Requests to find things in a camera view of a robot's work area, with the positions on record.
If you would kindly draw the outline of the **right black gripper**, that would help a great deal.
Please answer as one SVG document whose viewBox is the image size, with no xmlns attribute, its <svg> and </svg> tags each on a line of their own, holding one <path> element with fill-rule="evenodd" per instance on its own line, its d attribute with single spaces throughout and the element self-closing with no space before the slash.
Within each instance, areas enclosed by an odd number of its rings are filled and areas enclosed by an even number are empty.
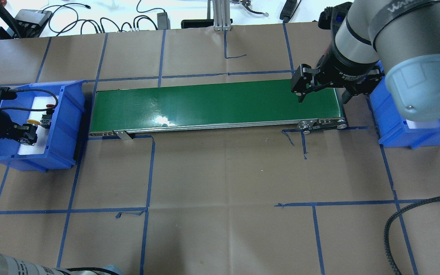
<svg viewBox="0 0 440 275">
<path fill-rule="evenodd" d="M 319 92 L 332 84 L 345 88 L 341 101 L 347 104 L 354 96 L 371 94 L 382 80 L 383 73 L 376 62 L 361 64 L 352 61 L 332 41 L 316 68 L 300 64 L 291 78 L 291 92 L 302 103 L 308 94 Z"/>
</svg>

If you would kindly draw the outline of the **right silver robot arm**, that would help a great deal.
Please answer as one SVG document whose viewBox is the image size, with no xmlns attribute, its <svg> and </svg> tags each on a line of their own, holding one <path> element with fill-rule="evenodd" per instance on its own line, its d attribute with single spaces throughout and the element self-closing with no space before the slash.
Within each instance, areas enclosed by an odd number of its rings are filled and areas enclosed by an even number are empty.
<svg viewBox="0 0 440 275">
<path fill-rule="evenodd" d="M 440 120 L 440 0 L 355 0 L 326 8 L 318 26 L 332 40 L 315 68 L 292 76 L 299 102 L 333 87 L 347 103 L 384 80 L 406 120 Z"/>
</svg>

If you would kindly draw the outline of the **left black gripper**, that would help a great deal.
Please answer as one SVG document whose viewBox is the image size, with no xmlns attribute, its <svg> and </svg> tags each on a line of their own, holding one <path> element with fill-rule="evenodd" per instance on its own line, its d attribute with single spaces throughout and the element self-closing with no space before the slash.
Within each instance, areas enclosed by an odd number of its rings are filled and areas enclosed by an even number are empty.
<svg viewBox="0 0 440 275">
<path fill-rule="evenodd" d="M 10 139 L 25 146 L 34 146 L 38 141 L 38 127 L 33 124 L 18 125 L 5 112 L 0 111 L 0 139 Z"/>
</svg>

